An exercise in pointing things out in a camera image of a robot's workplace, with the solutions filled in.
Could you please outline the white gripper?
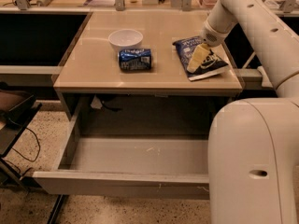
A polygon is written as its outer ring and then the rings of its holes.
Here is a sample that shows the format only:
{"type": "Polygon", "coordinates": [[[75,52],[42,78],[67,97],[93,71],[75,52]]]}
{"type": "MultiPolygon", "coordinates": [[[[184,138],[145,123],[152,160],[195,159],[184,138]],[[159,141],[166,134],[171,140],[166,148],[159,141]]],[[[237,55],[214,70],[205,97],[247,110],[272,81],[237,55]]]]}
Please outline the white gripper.
{"type": "Polygon", "coordinates": [[[210,47],[220,45],[229,32],[230,26],[222,22],[220,24],[211,24],[209,21],[205,21],[200,33],[204,43],[195,48],[189,60],[187,71],[192,74],[206,71],[213,63],[210,47]]]}

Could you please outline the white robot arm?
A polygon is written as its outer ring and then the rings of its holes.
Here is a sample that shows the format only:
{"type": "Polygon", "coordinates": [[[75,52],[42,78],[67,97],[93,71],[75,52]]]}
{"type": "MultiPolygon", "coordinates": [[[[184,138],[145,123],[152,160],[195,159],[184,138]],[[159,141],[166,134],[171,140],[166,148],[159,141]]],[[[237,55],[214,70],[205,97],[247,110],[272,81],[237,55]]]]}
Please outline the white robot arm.
{"type": "Polygon", "coordinates": [[[299,38],[263,0],[218,0],[201,36],[215,47],[239,24],[276,97],[232,102],[208,137],[212,224],[297,224],[299,38]]]}

